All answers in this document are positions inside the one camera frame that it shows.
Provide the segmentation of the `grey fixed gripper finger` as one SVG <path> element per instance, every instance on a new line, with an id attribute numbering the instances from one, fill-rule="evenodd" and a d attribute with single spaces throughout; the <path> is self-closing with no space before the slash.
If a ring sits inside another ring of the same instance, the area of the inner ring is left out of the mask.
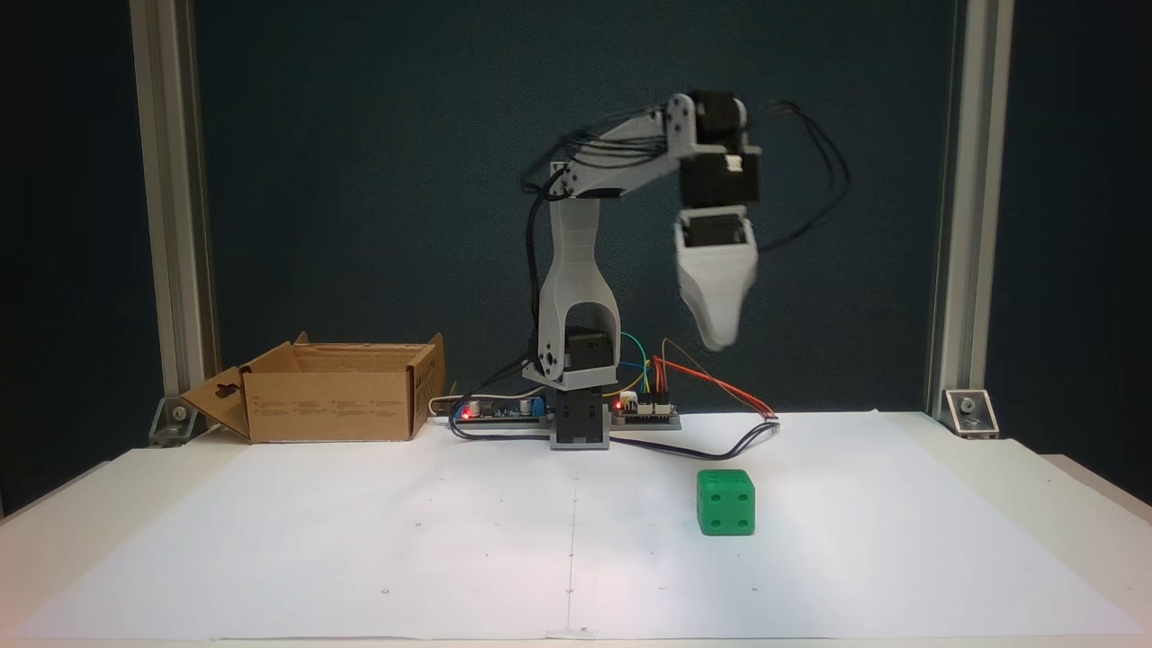
<path id="1" fill-rule="evenodd" d="M 737 340 L 755 271 L 755 265 L 679 265 L 679 295 L 696 322 L 704 348 L 720 352 Z"/>

